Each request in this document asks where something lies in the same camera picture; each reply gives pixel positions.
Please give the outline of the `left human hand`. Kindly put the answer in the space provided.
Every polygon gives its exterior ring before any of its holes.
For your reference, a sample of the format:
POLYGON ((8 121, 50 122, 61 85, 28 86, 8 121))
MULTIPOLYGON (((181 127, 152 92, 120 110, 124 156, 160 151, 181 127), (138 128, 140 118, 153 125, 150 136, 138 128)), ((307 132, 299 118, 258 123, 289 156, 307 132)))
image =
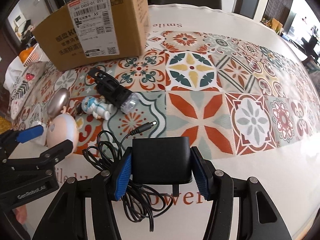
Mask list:
POLYGON ((27 208, 26 205, 19 206, 15 209, 13 209, 13 212, 15 214, 16 220, 20 224, 24 224, 27 220, 27 208))

